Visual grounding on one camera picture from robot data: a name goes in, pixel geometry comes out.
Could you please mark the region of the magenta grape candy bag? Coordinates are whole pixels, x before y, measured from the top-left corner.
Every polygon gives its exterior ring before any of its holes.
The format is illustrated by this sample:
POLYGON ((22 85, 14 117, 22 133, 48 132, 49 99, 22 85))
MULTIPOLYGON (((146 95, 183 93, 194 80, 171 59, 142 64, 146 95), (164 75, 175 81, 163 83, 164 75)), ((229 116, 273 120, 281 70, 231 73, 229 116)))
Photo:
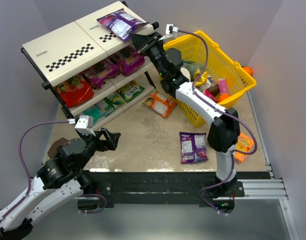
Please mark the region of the magenta grape candy bag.
POLYGON ((145 57, 137 52, 133 44, 115 52, 108 59, 118 66, 119 72, 124 76, 136 72, 145 63, 145 57))

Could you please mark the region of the teal candy bag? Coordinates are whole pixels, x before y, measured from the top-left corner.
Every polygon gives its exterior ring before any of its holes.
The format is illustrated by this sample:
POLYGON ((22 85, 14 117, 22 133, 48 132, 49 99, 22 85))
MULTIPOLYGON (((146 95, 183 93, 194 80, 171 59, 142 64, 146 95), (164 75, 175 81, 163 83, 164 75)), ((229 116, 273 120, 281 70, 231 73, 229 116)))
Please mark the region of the teal candy bag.
POLYGON ((106 116, 106 114, 102 110, 100 110, 96 105, 92 105, 88 109, 84 110, 82 114, 92 117, 94 125, 100 118, 106 116))

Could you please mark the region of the green lime candy bag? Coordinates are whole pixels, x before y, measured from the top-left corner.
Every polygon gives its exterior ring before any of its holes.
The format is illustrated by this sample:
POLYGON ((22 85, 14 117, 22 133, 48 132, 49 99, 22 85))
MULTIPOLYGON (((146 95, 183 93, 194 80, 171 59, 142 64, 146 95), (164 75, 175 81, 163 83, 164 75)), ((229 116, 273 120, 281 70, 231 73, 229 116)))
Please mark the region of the green lime candy bag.
POLYGON ((115 91, 104 97, 95 105, 103 112, 104 116, 107 117, 124 104, 124 99, 115 91))

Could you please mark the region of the green fruit candy bag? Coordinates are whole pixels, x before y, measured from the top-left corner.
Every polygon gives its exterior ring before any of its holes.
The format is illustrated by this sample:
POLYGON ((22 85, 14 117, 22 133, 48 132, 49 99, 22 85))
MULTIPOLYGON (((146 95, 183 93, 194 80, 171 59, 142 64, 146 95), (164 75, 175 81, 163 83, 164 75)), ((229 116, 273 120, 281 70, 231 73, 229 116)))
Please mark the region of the green fruit candy bag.
POLYGON ((131 80, 117 91, 125 102, 131 102, 135 97, 141 94, 145 88, 138 84, 135 80, 131 80))

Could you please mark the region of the red fruit candy bag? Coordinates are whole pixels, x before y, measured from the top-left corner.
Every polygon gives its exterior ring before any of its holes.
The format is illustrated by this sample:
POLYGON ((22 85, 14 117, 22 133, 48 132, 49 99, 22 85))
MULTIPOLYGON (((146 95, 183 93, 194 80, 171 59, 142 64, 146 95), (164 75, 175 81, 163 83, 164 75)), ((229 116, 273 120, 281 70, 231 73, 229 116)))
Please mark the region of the red fruit candy bag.
POLYGON ((68 108, 82 105, 94 96, 93 88, 81 74, 58 84, 55 90, 68 108))

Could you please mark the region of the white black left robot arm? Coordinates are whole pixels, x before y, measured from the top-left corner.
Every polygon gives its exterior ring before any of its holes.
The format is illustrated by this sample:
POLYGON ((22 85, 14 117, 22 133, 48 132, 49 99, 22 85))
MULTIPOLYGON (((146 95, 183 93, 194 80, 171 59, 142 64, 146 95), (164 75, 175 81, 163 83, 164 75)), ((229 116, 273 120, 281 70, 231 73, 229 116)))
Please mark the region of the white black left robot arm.
POLYGON ((30 225, 74 197, 94 196, 96 182, 84 167, 96 152, 116 150, 120 137, 121 133, 102 128, 69 140, 37 172, 24 193, 0 210, 0 230, 6 233, 30 225))

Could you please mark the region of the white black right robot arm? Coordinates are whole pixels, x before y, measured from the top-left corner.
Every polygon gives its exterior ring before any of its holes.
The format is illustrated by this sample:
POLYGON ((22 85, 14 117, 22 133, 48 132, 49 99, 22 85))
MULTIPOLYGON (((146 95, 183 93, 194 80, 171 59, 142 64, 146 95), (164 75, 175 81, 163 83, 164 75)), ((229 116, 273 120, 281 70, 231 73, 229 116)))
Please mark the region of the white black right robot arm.
POLYGON ((158 32, 149 35, 132 33, 135 49, 147 56, 161 77, 162 89, 173 98, 197 112, 209 125, 207 142, 216 153, 216 181, 214 185, 224 191, 236 182, 234 150, 241 133, 238 112, 215 103, 195 88, 190 73, 183 67, 181 52, 176 48, 164 49, 158 32))

